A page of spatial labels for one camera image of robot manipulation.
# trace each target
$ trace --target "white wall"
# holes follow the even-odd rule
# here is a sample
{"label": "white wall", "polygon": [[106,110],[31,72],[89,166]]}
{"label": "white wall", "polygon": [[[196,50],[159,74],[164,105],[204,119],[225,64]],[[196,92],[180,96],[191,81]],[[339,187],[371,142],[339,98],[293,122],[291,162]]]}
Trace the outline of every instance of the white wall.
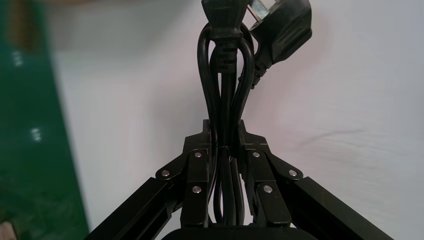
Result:
{"label": "white wall", "polygon": [[[311,4],[312,39],[251,92],[247,129],[394,239],[423,239],[423,1]],[[48,15],[93,229],[201,131],[206,18],[200,0],[99,0]],[[168,225],[160,236],[179,217]]]}

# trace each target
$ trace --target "cable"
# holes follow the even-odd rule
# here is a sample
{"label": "cable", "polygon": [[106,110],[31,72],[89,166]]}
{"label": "cable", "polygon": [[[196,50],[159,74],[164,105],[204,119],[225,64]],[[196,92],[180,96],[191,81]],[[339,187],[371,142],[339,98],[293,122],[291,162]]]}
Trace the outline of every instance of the cable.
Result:
{"label": "cable", "polygon": [[221,174],[217,172],[215,187],[213,189],[213,214],[217,224],[223,223],[223,214],[221,212]]}
{"label": "cable", "polygon": [[[209,24],[203,28],[197,48],[200,79],[211,127],[212,147],[214,149],[217,147],[217,151],[214,152],[217,154],[216,161],[215,158],[211,161],[213,177],[212,183],[208,184],[208,190],[211,193],[214,186],[213,208],[216,222],[227,226],[242,225],[244,222],[241,179],[237,160],[232,157],[232,145],[253,81],[254,52],[251,47],[253,39],[242,23],[248,2],[248,0],[228,2],[202,0]],[[210,40],[215,42],[215,49],[208,62]],[[244,67],[241,81],[236,88],[238,49],[243,54]],[[218,73],[221,73],[220,91]],[[221,195],[223,214],[221,214]]]}
{"label": "cable", "polygon": [[245,202],[243,199],[243,190],[242,183],[240,180],[240,174],[237,166],[237,159],[231,158],[231,177],[232,177],[232,186],[234,191],[235,198],[235,211],[236,211],[236,225],[243,225],[245,221]]}
{"label": "cable", "polygon": [[236,131],[239,129],[240,120],[242,119],[243,110],[245,108],[255,74],[253,48],[244,38],[240,40],[238,48],[243,55],[244,73],[241,82],[238,84],[233,103],[231,103],[230,112],[233,114],[230,118],[232,120],[232,136],[234,136]]}
{"label": "cable", "polygon": [[218,103],[215,97],[215,89],[212,83],[211,72],[209,69],[209,34],[211,28],[204,29],[199,37],[197,44],[197,65],[200,74],[201,86],[203,88],[204,98],[206,100],[207,113],[209,115],[212,144],[216,146],[218,137]]}

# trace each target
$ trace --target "cord strain relief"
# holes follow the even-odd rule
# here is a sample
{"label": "cord strain relief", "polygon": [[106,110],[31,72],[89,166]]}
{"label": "cord strain relief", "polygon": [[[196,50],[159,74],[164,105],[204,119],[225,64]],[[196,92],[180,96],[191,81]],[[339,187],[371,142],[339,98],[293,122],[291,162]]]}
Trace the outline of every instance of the cord strain relief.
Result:
{"label": "cord strain relief", "polygon": [[236,73],[238,41],[217,41],[215,43],[215,51],[218,72],[223,74]]}
{"label": "cord strain relief", "polygon": [[268,67],[260,61],[255,61],[254,64],[254,75],[258,78],[261,78],[267,72]]}

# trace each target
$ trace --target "black plug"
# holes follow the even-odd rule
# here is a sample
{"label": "black plug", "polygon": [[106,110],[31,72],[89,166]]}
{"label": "black plug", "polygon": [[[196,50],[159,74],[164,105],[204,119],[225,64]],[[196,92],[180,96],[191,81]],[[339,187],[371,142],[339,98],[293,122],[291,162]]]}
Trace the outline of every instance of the black plug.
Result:
{"label": "black plug", "polygon": [[312,11],[309,0],[277,0],[269,10],[260,0],[250,0],[249,4],[257,20],[250,29],[258,42],[254,89],[267,69],[289,58],[311,38]]}
{"label": "black plug", "polygon": [[202,0],[215,42],[216,67],[219,73],[237,71],[237,49],[243,37],[240,30],[249,0]]}

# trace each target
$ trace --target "green panel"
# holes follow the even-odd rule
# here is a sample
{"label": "green panel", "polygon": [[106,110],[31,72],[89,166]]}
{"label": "green panel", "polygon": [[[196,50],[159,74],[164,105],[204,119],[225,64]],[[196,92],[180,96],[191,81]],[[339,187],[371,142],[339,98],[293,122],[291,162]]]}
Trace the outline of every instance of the green panel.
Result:
{"label": "green panel", "polygon": [[18,240],[81,240],[89,230],[47,44],[31,55],[7,44],[8,3],[0,0],[0,223]]}

